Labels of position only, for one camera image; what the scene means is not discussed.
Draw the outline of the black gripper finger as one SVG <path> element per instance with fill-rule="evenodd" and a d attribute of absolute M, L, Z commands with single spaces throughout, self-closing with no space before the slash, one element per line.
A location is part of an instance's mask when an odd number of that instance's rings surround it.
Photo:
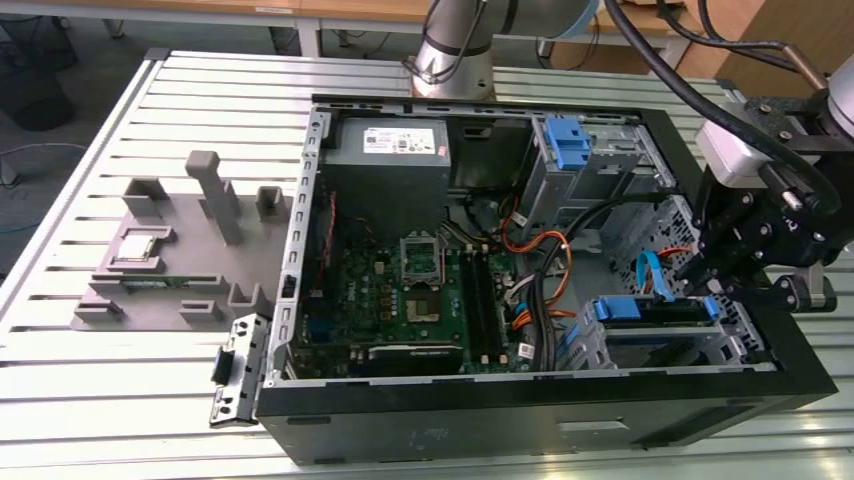
<path fill-rule="evenodd" d="M 835 290 L 822 264 L 797 268 L 773 284 L 745 283 L 737 277 L 711 279 L 707 289 L 746 305 L 789 313 L 821 313 L 835 310 Z"/>
<path fill-rule="evenodd" d="M 706 167 L 691 218 L 699 232 L 697 252 L 677 271 L 677 280 L 710 280 L 731 272 L 743 256 L 735 229 L 753 209 L 754 190 L 725 186 Z"/>

